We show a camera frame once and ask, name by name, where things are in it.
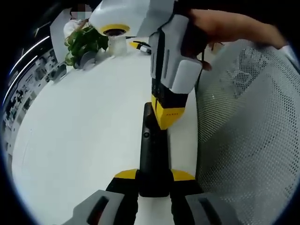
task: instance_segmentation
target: white shirt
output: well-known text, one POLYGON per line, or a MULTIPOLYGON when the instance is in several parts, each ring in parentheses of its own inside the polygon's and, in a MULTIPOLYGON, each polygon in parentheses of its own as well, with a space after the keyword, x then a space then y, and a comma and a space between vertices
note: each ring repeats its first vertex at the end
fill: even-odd
MULTIPOLYGON (((82 20, 70 20, 69 22, 67 22, 66 25, 64 26, 65 39, 67 37, 69 37, 73 33, 73 31, 80 26, 81 23, 82 23, 82 20)), ((86 28, 88 26, 89 26, 89 23, 87 22, 83 26, 83 28, 86 28)))

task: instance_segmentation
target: yellow ring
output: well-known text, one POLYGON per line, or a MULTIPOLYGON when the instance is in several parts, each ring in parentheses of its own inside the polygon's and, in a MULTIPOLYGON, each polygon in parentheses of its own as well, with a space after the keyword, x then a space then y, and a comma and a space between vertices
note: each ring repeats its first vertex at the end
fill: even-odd
POLYGON ((105 35, 104 34, 105 31, 112 30, 112 29, 122 29, 125 32, 128 32, 130 30, 130 27, 124 24, 109 24, 100 28, 100 34, 105 35))

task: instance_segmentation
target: gray mesh fabric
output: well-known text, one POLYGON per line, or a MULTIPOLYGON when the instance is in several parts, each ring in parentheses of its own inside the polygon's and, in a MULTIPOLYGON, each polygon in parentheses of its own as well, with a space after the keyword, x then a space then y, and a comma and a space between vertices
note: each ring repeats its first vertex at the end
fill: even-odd
POLYGON ((212 67, 196 96, 200 185, 243 224, 271 224, 299 182, 300 75, 280 51, 245 40, 212 67))

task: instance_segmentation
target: person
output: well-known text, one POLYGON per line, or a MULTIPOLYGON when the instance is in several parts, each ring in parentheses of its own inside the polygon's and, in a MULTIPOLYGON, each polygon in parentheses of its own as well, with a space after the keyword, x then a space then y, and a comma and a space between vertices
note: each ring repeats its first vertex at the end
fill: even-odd
POLYGON ((71 19, 64 26, 64 36, 67 39, 74 32, 89 27, 89 11, 88 6, 78 4, 70 10, 71 19))
MULTIPOLYGON (((193 23, 207 34, 209 43, 246 39, 271 45, 282 51, 296 67, 300 68, 295 53, 274 25, 246 15, 218 10, 192 9, 189 16, 193 23)), ((202 65, 204 70, 211 70, 209 63, 204 61, 202 65)))

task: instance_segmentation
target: green leaves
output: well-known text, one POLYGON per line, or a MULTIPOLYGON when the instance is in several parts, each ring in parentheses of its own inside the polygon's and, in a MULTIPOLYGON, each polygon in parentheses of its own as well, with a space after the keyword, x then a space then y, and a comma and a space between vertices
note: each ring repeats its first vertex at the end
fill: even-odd
POLYGON ((66 55, 66 64, 74 64, 87 52, 98 52, 101 48, 108 48, 108 37, 102 36, 94 27, 86 27, 73 32, 65 41, 69 53, 66 55))

